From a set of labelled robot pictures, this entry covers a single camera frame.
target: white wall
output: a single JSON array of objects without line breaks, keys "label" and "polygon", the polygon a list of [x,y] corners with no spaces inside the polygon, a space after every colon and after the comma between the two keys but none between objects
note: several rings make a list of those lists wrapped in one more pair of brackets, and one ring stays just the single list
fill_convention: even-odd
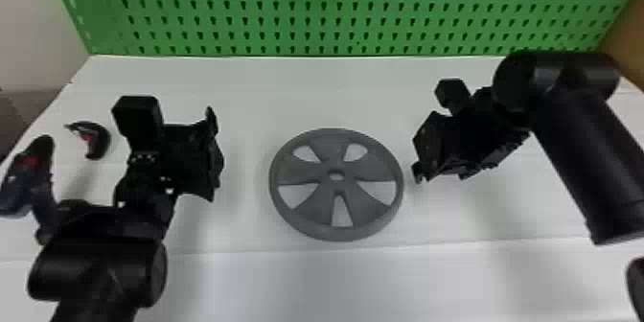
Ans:
[{"label": "white wall", "polygon": [[0,88],[59,88],[87,59],[60,0],[0,0]]}]

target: white table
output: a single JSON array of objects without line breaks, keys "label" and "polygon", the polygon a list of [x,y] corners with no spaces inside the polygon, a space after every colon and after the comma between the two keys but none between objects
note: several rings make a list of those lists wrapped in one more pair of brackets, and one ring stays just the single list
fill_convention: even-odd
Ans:
[{"label": "white table", "polygon": [[[208,204],[185,196],[166,238],[170,277],[137,321],[624,321],[624,284],[644,241],[594,247],[583,219],[534,138],[495,170],[460,182],[413,183],[411,137],[431,110],[438,79],[489,85],[497,57],[137,58],[91,57],[27,131],[56,142],[58,198],[108,203],[128,147],[112,121],[119,96],[156,96],[167,123],[218,115],[226,159]],[[644,95],[622,83],[610,100],[644,143]],[[108,155],[84,159],[62,128],[91,120],[113,133]],[[405,173],[394,220],[350,243],[290,228],[268,195],[267,171],[290,138],[346,127],[379,140]],[[0,168],[4,175],[7,163]],[[54,304],[25,290],[39,250],[33,218],[0,220],[3,320],[46,321]]]}]

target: black cylindrical motor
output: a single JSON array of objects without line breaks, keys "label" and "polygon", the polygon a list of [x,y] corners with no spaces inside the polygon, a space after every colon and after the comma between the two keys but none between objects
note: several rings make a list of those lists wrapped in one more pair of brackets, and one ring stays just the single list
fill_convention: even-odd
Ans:
[{"label": "black cylindrical motor", "polygon": [[595,53],[518,53],[494,76],[495,101],[526,116],[596,244],[644,235],[644,151],[605,102],[619,77]]}]

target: green pegboard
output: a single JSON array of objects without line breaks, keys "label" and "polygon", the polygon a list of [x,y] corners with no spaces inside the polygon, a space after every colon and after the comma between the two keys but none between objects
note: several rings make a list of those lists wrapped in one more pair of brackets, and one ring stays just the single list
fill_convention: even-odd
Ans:
[{"label": "green pegboard", "polygon": [[628,0],[63,0],[93,54],[502,55],[588,50]]}]

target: gray wheel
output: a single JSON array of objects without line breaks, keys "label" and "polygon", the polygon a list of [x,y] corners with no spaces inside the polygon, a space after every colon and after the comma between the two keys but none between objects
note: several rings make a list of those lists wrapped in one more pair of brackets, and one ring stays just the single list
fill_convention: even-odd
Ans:
[{"label": "gray wheel", "polygon": [[[345,160],[350,145],[366,149],[353,161]],[[295,151],[309,147],[319,162],[305,161]],[[395,182],[391,204],[367,193],[358,182]],[[289,207],[281,186],[315,183],[317,187],[301,203]],[[396,158],[373,138],[348,129],[323,128],[303,133],[286,143],[275,155],[269,173],[270,196],[282,217],[296,230],[315,239],[354,241],[371,236],[396,215],[403,199],[403,172]],[[351,226],[333,226],[334,200],[344,200]]]}]

